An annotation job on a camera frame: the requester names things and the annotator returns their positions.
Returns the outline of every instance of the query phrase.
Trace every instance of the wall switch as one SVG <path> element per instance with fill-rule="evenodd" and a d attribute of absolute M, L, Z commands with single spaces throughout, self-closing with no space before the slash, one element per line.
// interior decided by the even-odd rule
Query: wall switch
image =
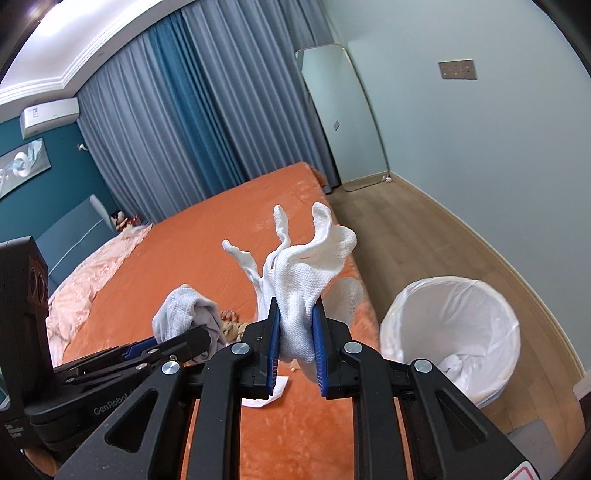
<path fill-rule="evenodd" d="M 476 80 L 474 60 L 440 61 L 439 71 L 444 80 Z"/>

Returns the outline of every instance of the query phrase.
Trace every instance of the trash can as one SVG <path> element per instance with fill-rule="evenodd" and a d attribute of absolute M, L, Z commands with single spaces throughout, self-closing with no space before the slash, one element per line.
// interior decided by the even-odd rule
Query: trash can
<path fill-rule="evenodd" d="M 435 277 L 400 292 L 382 322 L 380 345 L 389 360 L 430 360 L 482 408 L 501 395 L 521 340 L 513 309 L 490 285 Z"/>

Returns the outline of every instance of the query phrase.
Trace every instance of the curtain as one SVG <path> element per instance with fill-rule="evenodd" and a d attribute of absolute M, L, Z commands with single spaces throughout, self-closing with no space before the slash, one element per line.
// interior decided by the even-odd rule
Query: curtain
<path fill-rule="evenodd" d="M 245 181 L 176 12 L 81 88 L 78 123 L 126 213 L 159 222 Z"/>
<path fill-rule="evenodd" d="M 181 11 L 248 178 L 306 161 L 338 185 L 295 58 L 332 43 L 317 1 L 199 0 Z"/>

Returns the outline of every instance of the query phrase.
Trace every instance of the pink blanket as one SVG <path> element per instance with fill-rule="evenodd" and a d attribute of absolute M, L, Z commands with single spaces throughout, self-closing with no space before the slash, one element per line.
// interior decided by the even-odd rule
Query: pink blanket
<path fill-rule="evenodd" d="M 115 275 L 123 260 L 148 235 L 151 225 L 124 230 L 84 260 L 49 299 L 46 320 L 51 361 L 56 367 L 74 335 L 88 319 L 96 294 Z"/>

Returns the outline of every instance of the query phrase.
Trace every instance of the silver screw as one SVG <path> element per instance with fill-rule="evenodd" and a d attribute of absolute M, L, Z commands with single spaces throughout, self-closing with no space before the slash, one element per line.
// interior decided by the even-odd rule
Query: silver screw
<path fill-rule="evenodd" d="M 347 353 L 359 353 L 363 346 L 359 342 L 347 342 L 343 347 Z"/>
<path fill-rule="evenodd" d="M 178 362 L 166 362 L 162 366 L 162 373 L 164 375 L 174 375 L 176 372 L 180 370 L 181 366 Z"/>
<path fill-rule="evenodd" d="M 245 355 L 250 349 L 251 347 L 248 343 L 244 342 L 234 343 L 234 345 L 232 345 L 232 353 L 234 355 Z"/>
<path fill-rule="evenodd" d="M 433 365 L 429 360 L 423 360 L 421 358 L 414 363 L 414 368 L 417 372 L 428 374 L 431 370 L 433 370 Z"/>

